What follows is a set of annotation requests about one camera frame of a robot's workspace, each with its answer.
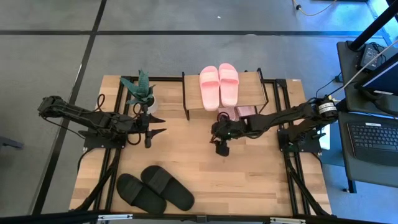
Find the wooden tabletop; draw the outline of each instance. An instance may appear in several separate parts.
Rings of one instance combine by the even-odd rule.
[[[153,84],[156,84],[154,95],[159,101],[159,109],[154,116],[166,120],[166,123],[151,124],[150,128],[167,130],[156,135],[150,149],[146,149],[143,142],[138,146],[127,145],[121,153],[118,175],[128,173],[140,178],[141,172],[151,165],[162,166],[170,172],[192,192],[195,204],[191,210],[183,212],[167,202],[166,214],[292,214],[283,155],[279,152],[277,141],[277,127],[271,128],[258,139],[230,141],[229,156],[221,157],[216,154],[215,146],[209,143],[216,112],[193,110],[191,120],[187,121],[182,106],[182,83],[151,82]],[[305,101],[300,80],[287,80],[287,85],[292,106]],[[106,95],[104,111],[113,111],[118,86],[119,76],[104,76],[100,90]],[[262,113],[274,113],[274,91],[271,85],[266,85],[266,89],[269,104]],[[281,104],[284,105],[282,90],[279,91]],[[122,102],[125,102],[126,92],[124,89]],[[319,161],[311,154],[300,155],[306,186],[323,209],[331,212]],[[95,149],[82,160],[70,208],[79,206],[97,184],[103,156],[103,149]],[[101,208],[104,208],[107,192],[108,184],[103,190]],[[298,209],[303,213],[297,186],[295,192]],[[116,189],[111,210],[143,212],[123,201]]]
[[[266,103],[258,72],[239,73],[238,106],[259,106]],[[185,103],[187,110],[203,109],[199,75],[185,75]]]

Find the computer screen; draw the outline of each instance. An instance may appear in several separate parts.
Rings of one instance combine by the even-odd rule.
[[[398,96],[398,54],[375,69],[361,86],[372,93]]]

